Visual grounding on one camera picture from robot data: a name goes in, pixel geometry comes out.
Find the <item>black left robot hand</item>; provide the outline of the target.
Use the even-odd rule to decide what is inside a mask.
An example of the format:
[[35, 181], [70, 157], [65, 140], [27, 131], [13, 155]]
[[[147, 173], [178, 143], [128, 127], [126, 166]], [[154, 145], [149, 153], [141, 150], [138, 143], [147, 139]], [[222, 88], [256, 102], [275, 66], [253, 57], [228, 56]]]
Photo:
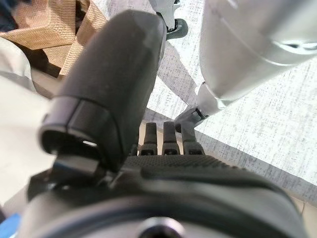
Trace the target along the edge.
[[32, 176], [19, 238], [306, 238], [280, 187], [205, 154], [192, 126], [139, 125], [164, 51], [158, 16], [127, 10], [88, 43], [39, 129], [50, 169]]

